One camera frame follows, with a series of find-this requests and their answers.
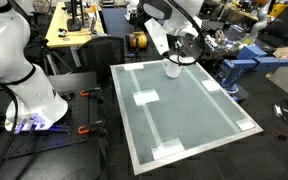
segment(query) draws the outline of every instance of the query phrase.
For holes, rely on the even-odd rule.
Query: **black chair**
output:
[[[94,37],[78,50],[81,67],[75,72],[96,72],[97,83],[112,81],[110,65],[124,64],[124,40],[118,37]]]
[[[258,39],[273,47],[288,45],[288,8],[259,33]]]

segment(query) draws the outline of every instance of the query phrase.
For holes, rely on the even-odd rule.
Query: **glass table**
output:
[[[263,131],[198,63],[176,79],[162,61],[111,71],[135,175]]]

